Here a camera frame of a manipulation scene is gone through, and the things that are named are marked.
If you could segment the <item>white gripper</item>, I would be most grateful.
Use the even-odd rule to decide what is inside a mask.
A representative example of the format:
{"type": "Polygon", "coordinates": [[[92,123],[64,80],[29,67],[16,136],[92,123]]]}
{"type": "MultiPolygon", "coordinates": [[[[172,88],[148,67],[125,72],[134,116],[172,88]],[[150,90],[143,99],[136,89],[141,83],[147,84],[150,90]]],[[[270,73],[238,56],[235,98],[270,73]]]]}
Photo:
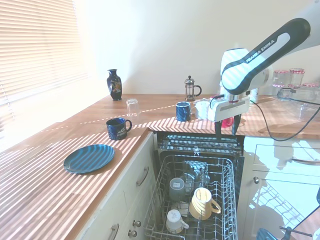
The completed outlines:
{"type": "Polygon", "coordinates": [[[232,135],[235,136],[241,122],[241,114],[247,112],[250,106],[250,98],[244,97],[238,102],[229,102],[226,99],[213,101],[213,121],[215,137],[222,137],[222,123],[224,119],[233,117],[232,135]]]}

